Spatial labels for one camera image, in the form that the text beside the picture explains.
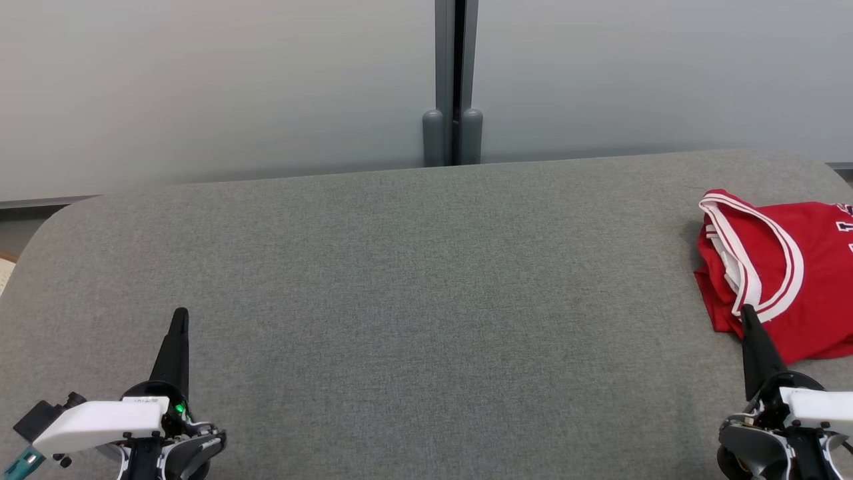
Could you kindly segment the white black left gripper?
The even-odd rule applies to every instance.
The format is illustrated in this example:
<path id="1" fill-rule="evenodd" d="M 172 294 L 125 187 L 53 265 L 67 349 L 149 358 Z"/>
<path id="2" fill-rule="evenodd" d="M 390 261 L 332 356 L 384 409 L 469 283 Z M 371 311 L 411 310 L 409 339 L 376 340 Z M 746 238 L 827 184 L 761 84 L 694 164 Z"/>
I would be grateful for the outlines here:
<path id="1" fill-rule="evenodd" d="M 190 420 L 189 311 L 174 310 L 149 381 L 114 401 L 64 408 L 31 442 L 42 455 L 94 449 L 122 441 L 176 437 Z"/>

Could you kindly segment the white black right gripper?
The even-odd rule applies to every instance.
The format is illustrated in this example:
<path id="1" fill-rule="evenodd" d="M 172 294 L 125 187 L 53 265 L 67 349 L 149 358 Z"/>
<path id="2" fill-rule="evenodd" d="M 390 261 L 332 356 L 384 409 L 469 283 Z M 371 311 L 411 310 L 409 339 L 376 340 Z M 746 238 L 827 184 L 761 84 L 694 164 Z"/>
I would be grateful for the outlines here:
<path id="1" fill-rule="evenodd" d="M 825 390 L 802 373 L 786 373 L 776 344 L 755 307 L 741 307 L 744 395 L 765 429 L 819 429 L 852 435 L 852 393 Z"/>

